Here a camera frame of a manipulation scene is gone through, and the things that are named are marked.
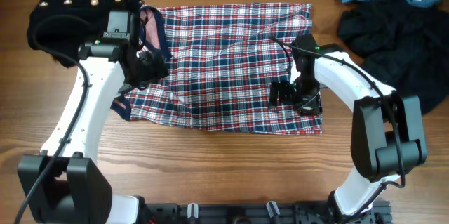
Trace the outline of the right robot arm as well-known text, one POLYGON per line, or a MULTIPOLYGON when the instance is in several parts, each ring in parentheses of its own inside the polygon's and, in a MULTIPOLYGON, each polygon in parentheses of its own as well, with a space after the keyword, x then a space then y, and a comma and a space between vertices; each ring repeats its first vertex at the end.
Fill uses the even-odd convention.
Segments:
POLYGON ((406 175, 427 158, 420 101, 398 91, 354 63, 337 44, 318 46, 312 35, 287 44, 290 80, 270 86, 269 104, 294 105, 301 115, 322 112, 320 87, 328 87, 352 112, 350 152, 354 167, 325 202, 308 202, 302 222, 375 222, 377 198, 388 187, 404 188, 406 175))

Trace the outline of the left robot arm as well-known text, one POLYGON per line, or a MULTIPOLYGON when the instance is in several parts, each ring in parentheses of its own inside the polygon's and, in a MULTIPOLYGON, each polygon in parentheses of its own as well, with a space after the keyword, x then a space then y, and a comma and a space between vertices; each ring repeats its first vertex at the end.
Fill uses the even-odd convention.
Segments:
POLYGON ((25 155, 18 165, 22 210, 30 210, 36 222, 143 223, 151 218, 143 198, 113 193, 96 164, 114 101, 168 73, 161 50, 143 51, 148 22, 129 11, 112 11, 106 30, 80 45, 77 78, 55 130, 38 154, 25 155))

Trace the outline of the red blue plaid garment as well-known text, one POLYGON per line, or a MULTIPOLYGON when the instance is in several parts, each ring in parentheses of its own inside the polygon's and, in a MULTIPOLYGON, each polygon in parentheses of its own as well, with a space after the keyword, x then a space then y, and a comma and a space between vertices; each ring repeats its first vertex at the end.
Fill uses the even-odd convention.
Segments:
POLYGON ((320 134, 321 116, 269 104, 271 84, 291 78, 293 60, 280 43, 308 34, 311 12, 311 4, 292 3, 144 5, 143 51, 161 49, 168 75, 112 109, 126 121, 205 131, 320 134))

